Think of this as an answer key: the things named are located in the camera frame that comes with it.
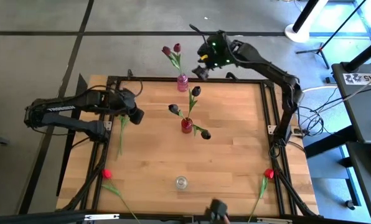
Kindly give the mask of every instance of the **red tulip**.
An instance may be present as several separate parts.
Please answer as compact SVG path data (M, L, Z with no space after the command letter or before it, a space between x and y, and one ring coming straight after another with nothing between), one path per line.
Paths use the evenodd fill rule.
M274 171L272 169L267 169L265 171L265 177L272 179L274 177Z
M180 44L177 43L177 44L173 47L173 50L174 50L176 53L179 53L180 50L181 50L181 46L180 46Z
M112 177L112 173L111 173L110 170L103 169L102 173L103 173L103 177L104 177L105 179L110 179L110 178Z
M166 56L168 56L168 57L170 57L170 55L171 55L171 53L172 53L171 49L170 49L169 47L166 47L166 46L162 48L162 52L163 52Z

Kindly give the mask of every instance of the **sticker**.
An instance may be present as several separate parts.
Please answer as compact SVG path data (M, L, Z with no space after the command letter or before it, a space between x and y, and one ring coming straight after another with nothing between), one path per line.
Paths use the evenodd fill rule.
M343 79L346 85L366 85L371 81L371 73L345 73Z

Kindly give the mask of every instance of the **flower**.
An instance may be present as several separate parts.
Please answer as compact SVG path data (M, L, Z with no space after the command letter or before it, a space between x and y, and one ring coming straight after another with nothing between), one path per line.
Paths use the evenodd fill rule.
M170 55L171 55L171 53L172 53L171 49L170 49L169 47L166 47L166 46L164 46L164 47L162 48L162 52L163 52L166 56L168 56L168 57L170 57Z
M103 173L103 177L104 177L105 179L110 179L110 178L112 177L112 173L111 173L110 170L103 169L102 173Z
M265 177L272 179L274 177L274 171L272 169L267 169L265 171Z
M174 47L173 47L173 50L176 52L176 53L179 53L180 50L181 50L181 45L179 43L177 43Z
M169 105L169 111L179 115L179 107L177 105Z
M195 86L192 89L191 93L192 93L193 96L199 96L200 95L200 87L199 86Z
M202 136L202 138L203 139L206 139L206 140L208 140L208 139L210 139L210 133L209 133L209 131L208 130L203 130L201 133L200 133L200 135Z

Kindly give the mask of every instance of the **wooden tabletop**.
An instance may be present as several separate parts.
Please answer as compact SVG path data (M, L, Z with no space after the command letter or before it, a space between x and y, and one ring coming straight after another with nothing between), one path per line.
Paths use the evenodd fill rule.
M105 85L106 79L93 75L89 86ZM112 171L113 182L134 213L201 215L212 198L218 198L228 205L230 215L249 216L258 198L263 172L271 168L260 86L190 83L191 88L196 85L202 92L190 117L210 131L210 140L182 133L181 119L169 112L167 106L173 103L184 114L188 112L188 92L177 91L176 82L143 82L136 102L145 115L141 124L125 127L123 154L118 158L121 128L120 120L114 120L105 167ZM140 83L122 82L121 87L137 93ZM96 120L98 115L82 112L80 119ZM74 142L84 137L84 133L77 133ZM299 138L291 137L291 141L302 145ZM57 208L68 204L84 183L92 145L85 142L72 149ZM304 152L291 144L286 152L294 188L318 213ZM175 185L181 175L189 182L184 190ZM285 210L290 213L288 196L282 189ZM87 208L92 197L89 194ZM121 200L106 189L101 190L98 210L128 213ZM279 215L273 181L255 215Z

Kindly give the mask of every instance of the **dark purple tulip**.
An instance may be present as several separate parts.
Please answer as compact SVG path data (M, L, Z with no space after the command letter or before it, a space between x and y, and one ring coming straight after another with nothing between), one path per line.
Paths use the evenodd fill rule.
M209 131L208 130L203 130L201 133L200 133L200 135L202 136L202 138L203 139L206 139L206 140L208 140L208 139L210 139L210 133L209 133Z
M163 48L162 48L162 52L166 55L166 56L170 56L171 55L171 49L169 48L169 47L166 47L166 46L164 46Z
M195 86L192 91L191 91L191 94L193 96L199 96L200 95L200 87L199 86Z
M176 45L173 47L173 50L174 50L176 53L180 53L181 45L180 45L180 44L176 44Z
M169 111L179 115L179 107L177 105L169 105Z

